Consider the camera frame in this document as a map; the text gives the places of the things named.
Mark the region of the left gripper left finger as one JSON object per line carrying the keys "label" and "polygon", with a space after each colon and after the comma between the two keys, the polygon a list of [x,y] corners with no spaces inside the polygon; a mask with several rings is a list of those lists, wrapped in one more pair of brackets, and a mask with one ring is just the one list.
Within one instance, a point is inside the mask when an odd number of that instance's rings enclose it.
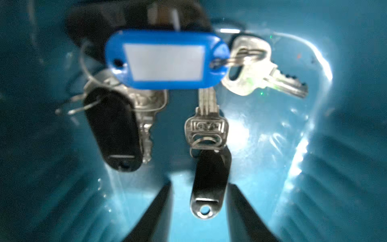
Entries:
{"label": "left gripper left finger", "polygon": [[172,219],[172,184],[168,182],[159,191],[124,242],[167,242]]}

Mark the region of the blue tag key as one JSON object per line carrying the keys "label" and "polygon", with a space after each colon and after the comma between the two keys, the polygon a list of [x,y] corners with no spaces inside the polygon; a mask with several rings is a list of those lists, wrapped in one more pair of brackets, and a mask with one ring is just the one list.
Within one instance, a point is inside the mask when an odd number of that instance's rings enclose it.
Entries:
{"label": "blue tag key", "polygon": [[251,35],[238,35],[227,45],[210,32],[162,30],[118,31],[104,48],[113,75],[136,89],[200,89],[221,83],[240,96],[271,88],[307,97],[307,85],[282,74],[271,54],[266,41]]}

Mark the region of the black tag key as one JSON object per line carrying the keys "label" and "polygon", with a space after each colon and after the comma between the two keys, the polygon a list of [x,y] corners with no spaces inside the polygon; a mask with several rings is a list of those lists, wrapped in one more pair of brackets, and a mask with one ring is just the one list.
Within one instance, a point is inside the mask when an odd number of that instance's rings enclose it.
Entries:
{"label": "black tag key", "polygon": [[232,162],[228,133],[229,122],[220,114],[215,89],[199,89],[198,105],[184,124],[184,134],[197,161],[190,210],[202,220],[214,218],[222,209]]}
{"label": "black tag key", "polygon": [[57,116],[84,112],[102,157],[111,168],[133,172],[152,159],[153,142],[150,130],[156,115],[168,104],[167,90],[141,90],[118,81],[109,69],[93,76],[82,94],[67,103],[81,101],[82,107]]}

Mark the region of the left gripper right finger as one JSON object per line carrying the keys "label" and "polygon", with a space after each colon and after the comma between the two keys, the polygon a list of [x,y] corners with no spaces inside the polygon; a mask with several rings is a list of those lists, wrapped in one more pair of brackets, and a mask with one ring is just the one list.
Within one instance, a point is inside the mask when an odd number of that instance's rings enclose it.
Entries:
{"label": "left gripper right finger", "polygon": [[237,185],[227,186],[227,220],[232,242],[278,242]]}

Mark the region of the teal plastic storage box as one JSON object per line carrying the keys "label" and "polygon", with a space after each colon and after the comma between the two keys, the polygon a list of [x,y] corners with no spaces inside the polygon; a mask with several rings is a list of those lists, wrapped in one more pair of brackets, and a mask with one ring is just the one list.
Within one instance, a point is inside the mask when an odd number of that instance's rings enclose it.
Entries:
{"label": "teal plastic storage box", "polygon": [[[387,239],[386,1],[171,1],[182,27],[227,44],[272,48],[279,70],[309,88],[247,96],[216,87],[230,129],[229,184],[284,242]],[[151,1],[1,1],[1,241],[120,242],[172,184],[167,242],[231,242],[227,190],[202,220],[190,210],[197,161],[184,123],[195,90],[171,90],[151,128],[152,159],[134,172],[105,163],[82,106],[87,70],[104,69],[115,27],[145,28]]]}

